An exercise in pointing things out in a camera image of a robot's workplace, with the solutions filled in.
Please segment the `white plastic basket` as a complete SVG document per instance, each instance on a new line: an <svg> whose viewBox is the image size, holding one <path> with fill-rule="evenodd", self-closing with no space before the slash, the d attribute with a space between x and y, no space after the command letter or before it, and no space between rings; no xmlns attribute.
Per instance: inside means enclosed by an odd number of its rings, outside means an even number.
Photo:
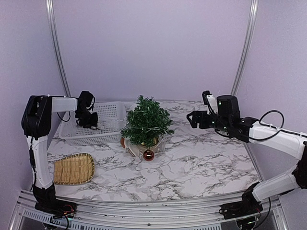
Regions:
<svg viewBox="0 0 307 230"><path fill-rule="evenodd" d="M123 102L95 103L94 118L87 125L71 117L61 122L59 137L72 146L119 142L125 126L126 108Z"/></svg>

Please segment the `small green christmas tree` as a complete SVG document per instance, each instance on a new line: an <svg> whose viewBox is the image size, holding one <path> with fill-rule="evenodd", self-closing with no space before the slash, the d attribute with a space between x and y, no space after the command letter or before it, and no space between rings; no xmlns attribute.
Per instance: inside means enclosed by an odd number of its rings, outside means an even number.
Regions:
<svg viewBox="0 0 307 230"><path fill-rule="evenodd" d="M156 145L156 138L175 133L170 129L173 125L170 113L153 97L139 95L136 104L134 113L127 113L127 124L121 129L123 138L128 138L133 145L149 149Z"/></svg>

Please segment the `red ball ornament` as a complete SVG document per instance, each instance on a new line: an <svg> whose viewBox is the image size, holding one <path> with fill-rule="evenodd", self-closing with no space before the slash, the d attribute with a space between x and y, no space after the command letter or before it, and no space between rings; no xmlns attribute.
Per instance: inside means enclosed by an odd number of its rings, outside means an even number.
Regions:
<svg viewBox="0 0 307 230"><path fill-rule="evenodd" d="M146 161L152 161L154 159L154 152L152 150L147 149L146 151L144 151L143 153L143 158Z"/></svg>

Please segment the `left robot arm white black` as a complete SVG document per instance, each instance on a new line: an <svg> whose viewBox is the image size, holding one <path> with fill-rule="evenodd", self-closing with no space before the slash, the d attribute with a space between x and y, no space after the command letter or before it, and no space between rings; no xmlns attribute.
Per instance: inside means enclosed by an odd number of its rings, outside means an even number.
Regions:
<svg viewBox="0 0 307 230"><path fill-rule="evenodd" d="M61 207L47 165L47 141L52 114L74 112L80 127L97 127L98 115L93 111L94 104L95 97L89 91L82 91L77 98L32 95L28 100L21 123L29 149L33 194L37 203L50 213L57 213Z"/></svg>

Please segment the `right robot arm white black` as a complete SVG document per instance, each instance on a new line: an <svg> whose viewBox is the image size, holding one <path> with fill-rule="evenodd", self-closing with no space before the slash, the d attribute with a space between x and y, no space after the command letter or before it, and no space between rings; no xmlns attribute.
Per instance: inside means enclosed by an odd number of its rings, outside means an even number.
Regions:
<svg viewBox="0 0 307 230"><path fill-rule="evenodd" d="M214 129L226 138L254 143L286 153L298 162L291 169L269 180L251 185L238 203L238 211L247 215L266 198L307 187L307 135L274 126L262 119L240 116L238 100L232 95L215 97L209 91L202 94L207 110L192 111L187 120L192 128Z"/></svg>

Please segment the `white ceramic bowl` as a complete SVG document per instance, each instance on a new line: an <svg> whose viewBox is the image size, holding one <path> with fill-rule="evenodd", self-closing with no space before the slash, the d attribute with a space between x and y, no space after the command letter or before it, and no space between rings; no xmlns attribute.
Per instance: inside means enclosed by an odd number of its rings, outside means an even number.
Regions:
<svg viewBox="0 0 307 230"><path fill-rule="evenodd" d="M134 113L134 111L135 111L135 109L136 109L137 106L138 106L137 104L133 104L133 105L129 108L129 113Z"/></svg>

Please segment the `woven bamboo tray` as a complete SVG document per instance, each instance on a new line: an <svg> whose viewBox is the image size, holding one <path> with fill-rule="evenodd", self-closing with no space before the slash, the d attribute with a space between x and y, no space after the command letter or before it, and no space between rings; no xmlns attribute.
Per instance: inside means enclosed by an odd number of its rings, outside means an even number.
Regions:
<svg viewBox="0 0 307 230"><path fill-rule="evenodd" d="M92 180L94 173L94 159L90 154L74 154L54 162L53 183L57 185L85 184Z"/></svg>

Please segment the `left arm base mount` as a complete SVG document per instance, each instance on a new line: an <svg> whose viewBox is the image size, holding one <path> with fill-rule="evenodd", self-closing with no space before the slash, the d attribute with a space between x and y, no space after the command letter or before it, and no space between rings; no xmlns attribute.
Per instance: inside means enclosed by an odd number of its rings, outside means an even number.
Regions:
<svg viewBox="0 0 307 230"><path fill-rule="evenodd" d="M77 204L74 202L64 201L64 200L56 200L54 204L42 204L36 202L35 209L39 211L43 211L49 214L53 214L55 217L68 217L73 218L75 215L75 211L77 208Z"/></svg>

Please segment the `front aluminium rail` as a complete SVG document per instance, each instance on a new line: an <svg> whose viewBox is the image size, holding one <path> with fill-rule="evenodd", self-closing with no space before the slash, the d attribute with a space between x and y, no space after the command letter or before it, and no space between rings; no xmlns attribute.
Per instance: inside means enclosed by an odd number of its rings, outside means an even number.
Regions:
<svg viewBox="0 0 307 230"><path fill-rule="evenodd" d="M77 207L72 218L55 219L35 209L35 198L22 190L9 223L10 230L287 230L277 197L262 202L260 213L224 219L222 204L241 199L241 192L195 199L153 202L93 201L62 197Z"/></svg>

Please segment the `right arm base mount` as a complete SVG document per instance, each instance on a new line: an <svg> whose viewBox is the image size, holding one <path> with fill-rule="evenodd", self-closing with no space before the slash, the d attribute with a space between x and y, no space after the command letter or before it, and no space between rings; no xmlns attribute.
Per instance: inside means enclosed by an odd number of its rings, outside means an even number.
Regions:
<svg viewBox="0 0 307 230"><path fill-rule="evenodd" d="M223 204L220 206L219 214L223 215L224 219L232 219L243 217L246 215L261 212L263 207L261 203L245 204L243 201Z"/></svg>

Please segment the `right aluminium frame post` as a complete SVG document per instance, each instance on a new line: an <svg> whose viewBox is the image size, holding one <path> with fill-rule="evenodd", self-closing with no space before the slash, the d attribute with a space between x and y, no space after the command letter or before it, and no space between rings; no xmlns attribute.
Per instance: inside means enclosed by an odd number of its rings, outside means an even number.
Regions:
<svg viewBox="0 0 307 230"><path fill-rule="evenodd" d="M244 40L244 43L243 43L243 49L242 49L241 57L240 57L239 64L238 64L238 67L237 67L233 86L232 86L232 89L231 89L231 95L232 96L237 96L240 83L243 79L244 69L245 69L245 65L246 65L246 62L247 62L249 50L251 48L253 34L254 34L254 30L255 30L258 7L259 7L259 1L258 0L252 0L251 4L250 4L250 11L249 11L249 16L248 16L248 23L247 23L247 29L246 29L246 34L245 34L245 40Z"/></svg>

